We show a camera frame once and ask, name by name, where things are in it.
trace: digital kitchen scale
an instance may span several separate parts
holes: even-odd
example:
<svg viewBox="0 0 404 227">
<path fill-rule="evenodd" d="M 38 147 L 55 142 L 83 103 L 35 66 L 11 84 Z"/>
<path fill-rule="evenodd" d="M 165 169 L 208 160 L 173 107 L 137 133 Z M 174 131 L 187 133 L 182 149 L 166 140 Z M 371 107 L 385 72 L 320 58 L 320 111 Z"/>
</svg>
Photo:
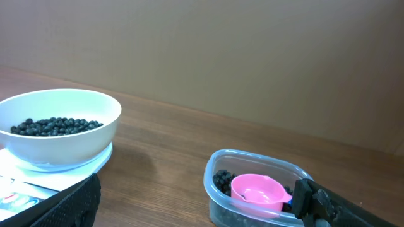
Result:
<svg viewBox="0 0 404 227">
<path fill-rule="evenodd" d="M 0 221 L 97 173 L 112 154 L 112 142 L 96 157 L 74 166 L 33 166 L 0 150 Z"/>
</svg>

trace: pink measuring cup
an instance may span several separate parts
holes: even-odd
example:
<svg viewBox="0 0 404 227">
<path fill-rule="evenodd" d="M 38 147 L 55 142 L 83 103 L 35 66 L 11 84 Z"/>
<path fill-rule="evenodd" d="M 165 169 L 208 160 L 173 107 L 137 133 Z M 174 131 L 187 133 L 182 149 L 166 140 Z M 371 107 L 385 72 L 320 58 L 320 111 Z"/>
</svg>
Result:
<svg viewBox="0 0 404 227">
<path fill-rule="evenodd" d="M 232 181 L 232 198 L 281 211 L 283 203 L 289 202 L 292 196 L 286 193 L 279 182 L 269 176 L 243 174 Z"/>
</svg>

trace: white bowl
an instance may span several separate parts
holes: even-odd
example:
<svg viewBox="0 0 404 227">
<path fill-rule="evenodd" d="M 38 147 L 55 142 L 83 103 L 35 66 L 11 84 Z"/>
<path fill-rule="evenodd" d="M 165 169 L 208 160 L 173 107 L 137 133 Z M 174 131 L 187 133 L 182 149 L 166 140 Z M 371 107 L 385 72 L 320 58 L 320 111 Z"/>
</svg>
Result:
<svg viewBox="0 0 404 227">
<path fill-rule="evenodd" d="M 121 105 L 109 95 L 78 89 L 34 91 L 0 102 L 0 143 L 16 157 L 35 166 L 65 166 L 89 160 L 108 146 L 121 115 Z M 102 127 L 73 135 L 20 136 L 10 133 L 27 118 L 97 120 Z"/>
</svg>

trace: wooden table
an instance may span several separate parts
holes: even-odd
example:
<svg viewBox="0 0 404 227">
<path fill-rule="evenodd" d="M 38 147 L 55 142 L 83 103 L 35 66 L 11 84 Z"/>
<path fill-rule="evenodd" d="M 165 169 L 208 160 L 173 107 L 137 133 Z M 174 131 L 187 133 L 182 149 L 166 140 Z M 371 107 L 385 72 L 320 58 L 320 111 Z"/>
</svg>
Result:
<svg viewBox="0 0 404 227">
<path fill-rule="evenodd" d="M 203 172 L 222 148 L 294 163 L 348 200 L 404 223 L 403 157 L 0 67 L 0 99 L 49 88 L 101 91 L 123 107 L 114 152 L 99 173 L 95 226 L 213 226 Z"/>
</svg>

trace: clear plastic container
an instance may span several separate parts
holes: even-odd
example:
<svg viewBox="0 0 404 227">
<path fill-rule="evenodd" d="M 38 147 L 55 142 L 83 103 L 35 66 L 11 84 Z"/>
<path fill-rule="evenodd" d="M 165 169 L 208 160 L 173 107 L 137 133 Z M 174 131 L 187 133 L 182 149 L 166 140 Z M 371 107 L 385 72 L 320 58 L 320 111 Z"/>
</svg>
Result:
<svg viewBox="0 0 404 227">
<path fill-rule="evenodd" d="M 302 220 L 295 218 L 293 214 L 265 209 L 232 199 L 223 194 L 213 184 L 213 176 L 219 170 L 227 170 L 237 175 L 245 173 L 267 175 L 277 180 L 283 186 L 289 186 L 291 189 L 294 188 L 296 180 L 303 178 L 312 180 L 310 175 L 304 170 L 286 161 L 233 149 L 219 150 L 211 156 L 205 168 L 203 180 L 205 190 L 210 196 L 210 219 L 216 226 L 304 226 Z M 270 214 L 272 218 L 259 215 L 263 212 Z"/>
</svg>

